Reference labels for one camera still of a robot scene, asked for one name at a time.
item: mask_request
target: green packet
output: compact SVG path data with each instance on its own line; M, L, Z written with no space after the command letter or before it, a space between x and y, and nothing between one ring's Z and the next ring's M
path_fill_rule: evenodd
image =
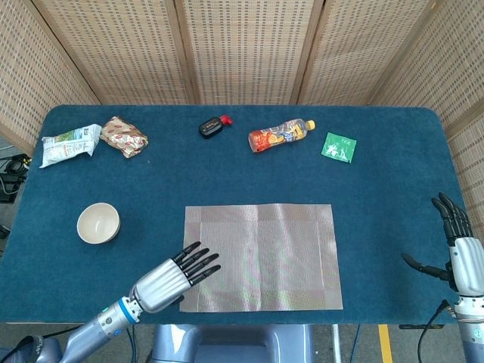
M356 140L328 132L321 155L344 163L351 163L355 146Z

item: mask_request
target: white bowl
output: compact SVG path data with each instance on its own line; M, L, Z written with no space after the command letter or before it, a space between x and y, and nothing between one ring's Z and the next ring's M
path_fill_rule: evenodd
M108 242L119 230L119 214L107 203L96 203L84 209L77 220L77 234L88 244Z

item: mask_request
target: robotic hand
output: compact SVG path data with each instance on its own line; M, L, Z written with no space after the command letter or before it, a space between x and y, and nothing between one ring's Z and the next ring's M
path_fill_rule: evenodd
M67 342L62 356L59 343L54 338L31 344L19 345L2 359L2 362L36 361L38 363L81 362L95 350L109 342L132 324L139 322L142 312L158 312L179 300L182 294L195 284L220 269L214 265L200 272L213 260L217 253L195 263L209 252L204 248L190 256L200 246L200 242L188 246L179 254L140 278L131 289L129 296L123 296L113 305L105 308L97 317L76 329Z
M439 193L439 199L433 198L432 203L440 212L447 237L450 260L445 270L422 265L405 253L402 257L410 267L448 281L459 294L453 309L446 301L441 307L447 306L458 320L467 362L484 362L484 248L473 236L465 211L443 193Z

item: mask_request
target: plastic bottle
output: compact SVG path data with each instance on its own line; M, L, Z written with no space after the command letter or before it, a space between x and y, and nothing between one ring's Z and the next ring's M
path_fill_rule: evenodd
M275 145L284 142L298 141L304 138L308 131L315 129L315 122L311 119L292 119L277 127L252 131L249 134L250 148L254 153L259 153Z

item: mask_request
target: floor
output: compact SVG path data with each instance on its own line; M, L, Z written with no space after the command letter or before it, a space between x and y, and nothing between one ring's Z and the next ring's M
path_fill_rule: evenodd
M0 148L8 146L5 140L0 139ZM0 150L0 157L19 154L15 148ZM14 204L0 204L0 224L11 227L16 216L18 203L21 201L22 190L20 189ZM0 251L5 250L6 240L0 240ZM72 327L69 324L0 324L0 347L12 347L26 335L45 335L59 330ZM340 325L342 362L350 362L350 356L355 339L356 325ZM420 330L399 330L398 326L389 326L389 340L391 345L392 361L396 363L413 363L417 361L417 342ZM68 334L58 337L64 348ZM139 361L145 359L151 349L154 338L154 326L140 324L136 327L138 342ZM331 339L331 326L314 325L314 357L315 363L333 361L333 349ZM131 359L131 347L126 332L102 347L86 362L129 362ZM448 325L441 330L431 330L425 336L422 344L423 362L465 362L462 351L461 338L457 325ZM387 363L383 361L380 348L380 337L377 325L362 325L360 337L355 351L354 362L361 363Z

